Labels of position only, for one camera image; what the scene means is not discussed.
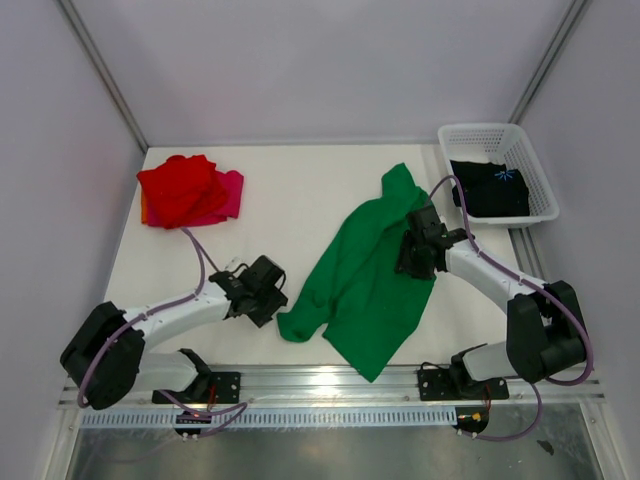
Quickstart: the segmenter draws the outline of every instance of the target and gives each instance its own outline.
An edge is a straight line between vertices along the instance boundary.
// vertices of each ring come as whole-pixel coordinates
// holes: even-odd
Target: black cloth
[[[462,185],[467,211],[473,217],[528,217],[529,188],[518,169],[495,163],[451,162]],[[458,187],[453,202],[460,206]]]

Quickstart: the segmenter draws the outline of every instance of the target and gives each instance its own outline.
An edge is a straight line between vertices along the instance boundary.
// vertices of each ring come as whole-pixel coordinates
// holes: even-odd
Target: green fabric
[[[427,194],[404,164],[382,177],[382,196],[360,205],[342,224],[290,312],[278,315],[280,334],[306,342],[324,323],[326,338],[373,382],[416,329],[434,281],[396,274],[405,216]]]

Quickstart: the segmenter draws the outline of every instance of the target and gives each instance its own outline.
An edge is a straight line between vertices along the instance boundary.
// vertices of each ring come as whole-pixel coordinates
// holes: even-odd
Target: metal grille
[[[181,410],[113,409],[87,412],[81,428],[170,428]],[[232,414],[214,417],[211,426],[225,422]],[[454,407],[399,408],[250,408],[229,429],[249,428],[341,428],[455,425]],[[180,425],[180,428],[208,425]]]

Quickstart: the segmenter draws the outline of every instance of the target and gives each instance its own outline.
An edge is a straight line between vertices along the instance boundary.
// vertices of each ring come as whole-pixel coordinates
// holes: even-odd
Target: white plastic laundry basket
[[[517,168],[529,187],[528,217],[469,216],[469,221],[507,228],[523,228],[534,223],[553,220],[560,209],[542,171],[529,137],[518,125],[509,123],[466,123],[445,125],[438,130],[438,139],[447,165],[453,175],[451,160],[461,162],[496,163]]]

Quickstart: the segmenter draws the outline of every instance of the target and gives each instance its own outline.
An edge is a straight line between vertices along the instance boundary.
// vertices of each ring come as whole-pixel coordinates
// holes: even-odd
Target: white table
[[[431,145],[152,148],[143,168],[171,155],[201,153],[222,171],[240,171],[245,186],[238,220],[193,233],[220,267],[234,257],[249,264],[261,254],[273,259],[287,272],[287,308],[347,215],[380,195],[385,172],[404,162],[427,192],[446,174],[439,147]],[[450,229],[460,226],[450,186],[434,202]],[[474,233],[497,257],[516,265],[506,230],[476,227]],[[197,278],[196,256],[184,234],[140,223],[138,186],[106,299],[119,308],[157,302],[192,289]],[[258,329],[240,317],[194,329],[157,351],[192,348],[211,364],[346,364],[322,338],[323,330],[306,343],[290,343],[280,337],[275,320]],[[495,305],[466,282],[441,273],[418,329],[391,364],[449,362],[452,354],[505,335],[505,315]]]

